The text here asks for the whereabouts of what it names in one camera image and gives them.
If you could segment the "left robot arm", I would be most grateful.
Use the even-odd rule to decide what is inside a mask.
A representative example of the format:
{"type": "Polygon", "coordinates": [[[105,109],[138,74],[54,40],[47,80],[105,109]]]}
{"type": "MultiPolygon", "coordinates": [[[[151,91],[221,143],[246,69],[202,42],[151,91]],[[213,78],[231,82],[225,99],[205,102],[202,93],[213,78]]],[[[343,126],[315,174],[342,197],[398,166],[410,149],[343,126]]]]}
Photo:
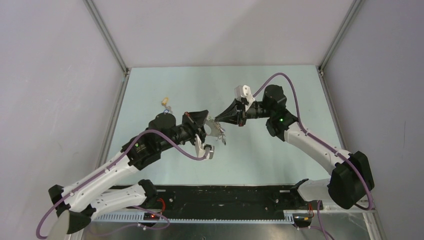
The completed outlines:
{"type": "Polygon", "coordinates": [[[174,148],[186,157],[202,161],[211,159],[214,147],[205,144],[204,125],[208,110],[185,112],[181,124],[170,113],[160,113],[121,151],[81,180],[68,185],[54,185],[49,190],[56,215],[67,214],[65,233],[76,233],[96,217],[127,207],[153,208],[158,192],[153,183],[142,179],[121,190],[107,192],[118,181],[129,177],[161,158],[162,152],[174,148]]]}

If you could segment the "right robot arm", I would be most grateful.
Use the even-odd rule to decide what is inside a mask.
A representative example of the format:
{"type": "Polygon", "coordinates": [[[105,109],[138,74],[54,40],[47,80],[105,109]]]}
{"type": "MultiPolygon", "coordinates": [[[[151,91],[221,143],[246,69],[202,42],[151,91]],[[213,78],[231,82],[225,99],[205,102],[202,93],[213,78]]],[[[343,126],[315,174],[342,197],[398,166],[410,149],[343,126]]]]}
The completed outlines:
{"type": "Polygon", "coordinates": [[[300,149],[329,174],[329,179],[301,182],[290,195],[295,208],[303,209],[310,201],[332,200],[348,210],[370,194],[375,184],[368,157],[361,151],[351,153],[330,146],[313,136],[287,110],[287,98],[281,86],[267,86],[261,101],[255,100],[247,85],[238,86],[235,95],[231,105],[215,117],[216,122],[243,127],[248,119],[266,118],[265,126],[272,137],[300,149]]]}

